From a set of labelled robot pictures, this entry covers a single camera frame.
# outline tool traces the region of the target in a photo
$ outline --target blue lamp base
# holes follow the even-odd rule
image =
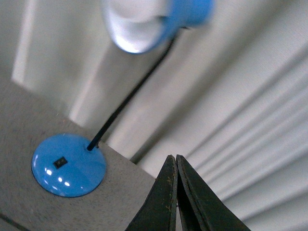
[[[32,157],[32,173],[47,191],[63,197],[83,196],[103,180],[106,161],[98,148],[74,134],[59,134],[44,140]]]

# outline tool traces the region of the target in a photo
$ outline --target blue lamp shade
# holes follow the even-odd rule
[[[44,140],[32,157],[32,173],[47,191],[63,197],[83,196],[103,180],[106,161],[98,148],[87,150],[89,140],[59,134]]]
[[[151,0],[158,1],[161,12],[144,20],[144,17],[127,18],[119,13],[114,2],[102,0],[103,17],[114,43],[122,50],[139,54],[152,50],[167,39],[172,38],[181,27],[195,27],[207,22],[213,10],[213,0]],[[144,3],[134,6],[137,0],[123,0],[126,5],[142,8]]]

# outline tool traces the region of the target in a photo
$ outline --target lamp shade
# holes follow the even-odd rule
[[[102,0],[113,42],[129,53],[144,53],[173,37],[181,27],[207,21],[213,0]]]

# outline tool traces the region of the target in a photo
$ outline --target desk lamp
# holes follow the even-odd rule
[[[170,41],[167,49],[112,113],[92,141],[76,134],[45,139],[32,157],[32,173],[47,191],[63,197],[83,196],[102,182],[106,160],[98,143],[123,108],[162,63],[181,28],[204,24],[212,0],[102,0],[103,19],[112,41],[122,50],[141,54]]]

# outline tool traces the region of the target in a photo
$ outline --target white curtain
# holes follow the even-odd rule
[[[164,48],[119,50],[97,0],[2,1],[2,21],[1,6],[19,23],[0,25],[13,41],[0,41],[0,67],[13,57],[13,81],[93,133]],[[211,22],[182,32],[104,141],[153,176],[167,155],[185,156],[253,231],[307,231],[307,9],[216,0]]]

